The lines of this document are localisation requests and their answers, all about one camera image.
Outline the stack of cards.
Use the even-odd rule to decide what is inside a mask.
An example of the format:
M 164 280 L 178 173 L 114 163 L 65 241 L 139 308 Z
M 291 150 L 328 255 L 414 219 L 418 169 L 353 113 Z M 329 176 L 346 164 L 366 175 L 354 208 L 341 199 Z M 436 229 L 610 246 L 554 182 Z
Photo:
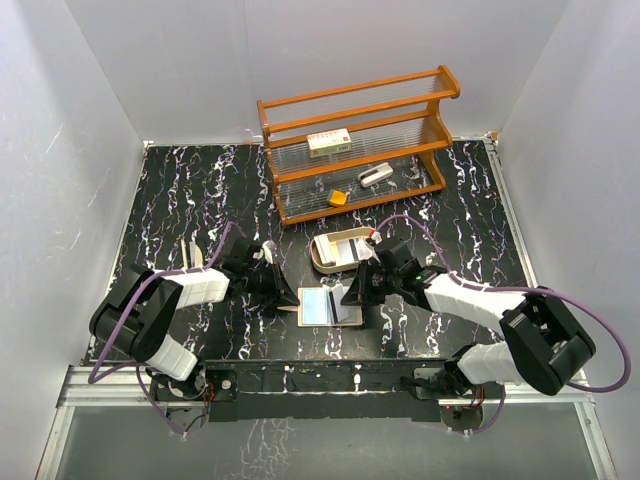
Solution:
M 332 247 L 332 243 L 326 234 L 317 235 L 314 238 L 316 249 L 318 251 L 320 262 L 323 266 L 335 266 L 336 257 Z

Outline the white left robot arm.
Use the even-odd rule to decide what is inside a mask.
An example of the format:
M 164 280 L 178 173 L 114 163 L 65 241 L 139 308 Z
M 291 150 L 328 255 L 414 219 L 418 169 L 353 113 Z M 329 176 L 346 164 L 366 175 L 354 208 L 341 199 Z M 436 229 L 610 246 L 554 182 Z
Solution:
M 207 376 L 198 357 L 174 340 L 177 310 L 249 295 L 266 308 L 296 308 L 300 300 L 287 283 L 269 242 L 236 239 L 226 254 L 202 267 L 153 271 L 130 266 L 93 314 L 90 333 L 130 360 L 168 376 L 182 397 L 194 399 Z

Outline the cream leather card holder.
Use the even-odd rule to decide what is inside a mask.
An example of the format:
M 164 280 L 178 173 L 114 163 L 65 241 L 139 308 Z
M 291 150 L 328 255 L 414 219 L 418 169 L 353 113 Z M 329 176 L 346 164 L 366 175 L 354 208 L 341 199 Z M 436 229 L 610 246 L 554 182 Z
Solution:
M 344 295 L 349 287 L 344 286 Z M 299 327 L 359 327 L 364 323 L 362 310 L 358 306 L 345 306 L 348 317 L 345 321 L 334 324 L 328 306 L 327 290 L 329 286 L 299 288 L 298 307 L 281 307 L 279 310 L 295 312 Z

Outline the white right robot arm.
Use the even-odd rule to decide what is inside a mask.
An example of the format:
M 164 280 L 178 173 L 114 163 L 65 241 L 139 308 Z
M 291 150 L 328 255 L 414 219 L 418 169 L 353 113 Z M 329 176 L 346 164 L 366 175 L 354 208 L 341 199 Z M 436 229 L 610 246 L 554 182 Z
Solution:
M 459 349 L 436 373 L 414 385 L 441 395 L 471 395 L 480 385 L 524 382 L 553 396 L 596 353 L 586 330 L 550 290 L 493 291 L 461 279 L 440 266 L 423 266 L 396 237 L 382 240 L 371 258 L 360 261 L 340 302 L 377 306 L 387 296 L 432 313 L 448 314 L 498 333 L 494 344 Z

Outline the credit card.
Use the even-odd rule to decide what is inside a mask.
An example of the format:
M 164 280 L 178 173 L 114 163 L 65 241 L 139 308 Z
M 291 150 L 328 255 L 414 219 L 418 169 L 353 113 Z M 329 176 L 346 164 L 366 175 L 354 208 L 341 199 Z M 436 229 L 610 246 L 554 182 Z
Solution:
M 327 290 L 328 306 L 334 324 L 345 321 L 348 317 L 347 308 L 341 303 L 344 297 L 344 287 L 335 285 Z

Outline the beige oval tray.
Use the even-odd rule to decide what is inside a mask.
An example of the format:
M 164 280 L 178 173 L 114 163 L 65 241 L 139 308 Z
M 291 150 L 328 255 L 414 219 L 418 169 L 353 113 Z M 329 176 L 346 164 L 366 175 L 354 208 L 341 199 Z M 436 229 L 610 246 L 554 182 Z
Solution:
M 310 242 L 314 268 L 323 274 L 354 270 L 374 256 L 381 235 L 374 228 L 358 227 L 316 235 Z

